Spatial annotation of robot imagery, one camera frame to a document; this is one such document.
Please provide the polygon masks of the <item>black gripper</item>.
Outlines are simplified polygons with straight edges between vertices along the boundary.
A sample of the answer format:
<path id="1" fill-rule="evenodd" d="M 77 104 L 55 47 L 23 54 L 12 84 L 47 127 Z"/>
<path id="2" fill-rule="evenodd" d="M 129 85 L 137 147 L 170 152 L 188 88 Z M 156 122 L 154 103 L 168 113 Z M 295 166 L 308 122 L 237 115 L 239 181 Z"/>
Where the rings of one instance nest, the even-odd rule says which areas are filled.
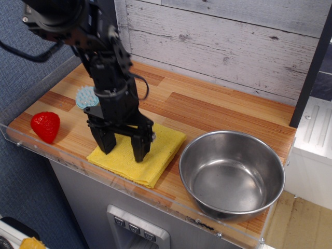
<path id="1" fill-rule="evenodd" d="M 99 107 L 85 108 L 91 133 L 104 154 L 116 146 L 115 134 L 131 138 L 136 162 L 142 162 L 154 139 L 153 121 L 139 111 L 136 74 L 118 32 L 109 26 L 100 34 L 86 24 L 77 31 L 77 53 L 94 82 Z"/>

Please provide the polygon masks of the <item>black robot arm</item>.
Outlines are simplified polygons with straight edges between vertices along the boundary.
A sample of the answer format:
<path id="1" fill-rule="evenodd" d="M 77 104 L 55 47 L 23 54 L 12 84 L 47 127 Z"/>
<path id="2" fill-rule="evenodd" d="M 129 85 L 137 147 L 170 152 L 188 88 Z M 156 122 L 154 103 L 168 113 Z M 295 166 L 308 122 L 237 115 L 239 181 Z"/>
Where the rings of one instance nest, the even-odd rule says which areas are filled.
<path id="1" fill-rule="evenodd" d="M 25 1 L 24 23 L 39 37 L 71 46 L 93 79 L 98 106 L 86 107 L 99 148 L 109 153 L 116 134 L 128 136 L 143 161 L 154 139 L 153 121 L 139 111 L 132 62 L 117 30 L 113 1 Z"/>

